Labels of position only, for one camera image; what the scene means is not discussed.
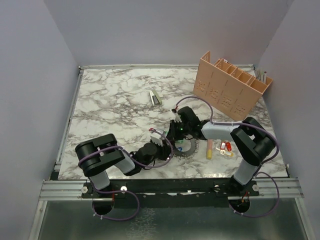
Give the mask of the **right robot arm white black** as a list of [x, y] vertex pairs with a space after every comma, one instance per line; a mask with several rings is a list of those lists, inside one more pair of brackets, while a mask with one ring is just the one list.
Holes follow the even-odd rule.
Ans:
[[248, 183], [262, 165], [274, 159], [280, 151], [276, 138], [253, 117], [239, 122], [216, 122], [212, 119], [200, 120], [188, 106], [171, 111], [175, 119], [170, 122], [167, 138], [172, 143], [186, 137], [235, 143], [242, 161], [231, 177], [229, 189], [236, 196], [247, 191]]

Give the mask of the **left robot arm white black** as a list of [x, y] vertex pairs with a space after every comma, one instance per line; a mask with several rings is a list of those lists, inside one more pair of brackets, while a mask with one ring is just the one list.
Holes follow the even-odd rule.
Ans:
[[103, 198], [111, 190], [108, 168], [114, 166], [125, 176], [133, 176], [142, 169], [160, 168], [172, 159], [174, 146], [163, 131], [151, 129], [150, 141], [137, 151], [128, 152], [110, 133], [79, 143], [75, 153], [78, 167], [93, 184], [94, 193]]

